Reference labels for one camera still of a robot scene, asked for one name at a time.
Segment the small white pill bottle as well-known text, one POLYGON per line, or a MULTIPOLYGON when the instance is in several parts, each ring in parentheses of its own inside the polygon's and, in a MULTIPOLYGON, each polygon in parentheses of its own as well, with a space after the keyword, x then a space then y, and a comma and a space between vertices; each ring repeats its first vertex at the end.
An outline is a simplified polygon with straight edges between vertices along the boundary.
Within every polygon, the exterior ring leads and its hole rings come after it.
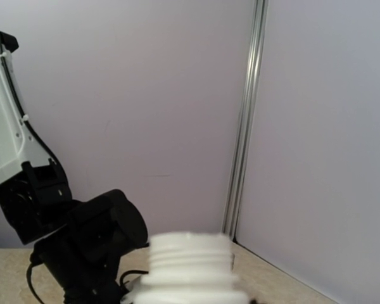
POLYGON ((168 232, 149 240, 148 271, 121 303, 249 303, 225 234, 168 232))

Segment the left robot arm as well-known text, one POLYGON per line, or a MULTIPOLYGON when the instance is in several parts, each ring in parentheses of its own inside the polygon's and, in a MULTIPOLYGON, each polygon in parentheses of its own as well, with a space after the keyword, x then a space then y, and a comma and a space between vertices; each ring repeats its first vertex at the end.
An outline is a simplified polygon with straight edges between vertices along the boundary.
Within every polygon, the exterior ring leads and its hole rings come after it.
POLYGON ((118 274, 120 259, 146 246, 139 210, 119 189, 82 202, 66 172, 23 110, 11 66, 16 37, 0 31, 0 207, 23 244, 30 266, 44 265, 65 303, 132 303, 118 274))

